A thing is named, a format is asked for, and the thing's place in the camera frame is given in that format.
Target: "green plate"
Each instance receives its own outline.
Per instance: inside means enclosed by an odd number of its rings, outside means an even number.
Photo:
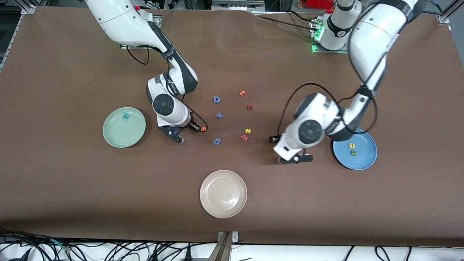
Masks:
[[[131,107],[112,112],[103,124],[103,137],[109,145],[127,148],[137,143],[145,133],[145,117]]]

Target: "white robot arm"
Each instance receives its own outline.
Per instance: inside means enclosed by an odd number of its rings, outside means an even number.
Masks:
[[[375,0],[354,26],[348,55],[361,85],[348,109],[320,93],[307,96],[294,113],[295,121],[281,135],[274,151],[281,163],[301,162],[299,151],[319,144],[324,135],[335,141],[349,139],[374,98],[386,72],[387,55],[417,0]]]
[[[198,78],[161,29],[144,19],[129,0],[85,0],[93,16],[110,39],[121,45],[145,46],[157,50],[173,68],[148,81],[146,93],[157,114],[158,128],[177,143],[184,139],[175,128],[200,131],[192,113],[177,96],[193,92]]]

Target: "blue plate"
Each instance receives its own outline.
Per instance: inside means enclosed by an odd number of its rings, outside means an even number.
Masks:
[[[365,170],[377,159],[377,145],[368,133],[353,134],[346,141],[334,141],[332,148],[337,160],[352,170]]]

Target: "brown table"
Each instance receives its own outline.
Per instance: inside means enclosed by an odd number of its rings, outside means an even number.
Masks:
[[[237,230],[259,243],[463,245],[464,75],[434,16],[407,26],[388,55],[370,132],[378,159],[364,171],[337,163],[327,138],[310,150],[313,163],[298,165],[278,164],[267,143],[299,85],[320,83],[337,98],[356,90],[346,55],[311,53],[305,29],[246,12],[174,11],[162,28],[198,74],[185,101],[210,126],[184,131],[183,145],[156,130],[145,96],[147,80],[166,70],[160,55],[137,63],[85,8],[37,7],[24,18],[0,73],[1,226],[61,237],[214,241]],[[316,91],[296,95],[284,126]],[[117,149],[102,125],[124,106],[143,112],[147,131]],[[203,179],[219,169],[248,188],[230,219],[210,216],[199,200]]]

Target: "plate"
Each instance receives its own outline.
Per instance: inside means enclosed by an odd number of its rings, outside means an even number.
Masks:
[[[200,188],[200,201],[210,215],[229,218],[245,206],[247,197],[243,179],[230,170],[218,170],[206,177]]]
[[[365,170],[377,159],[377,145],[368,133],[353,134],[346,141],[334,141],[332,149],[337,160],[352,170]]]
[[[145,117],[131,107],[112,112],[103,123],[103,137],[109,145],[127,148],[137,143],[145,133]]]

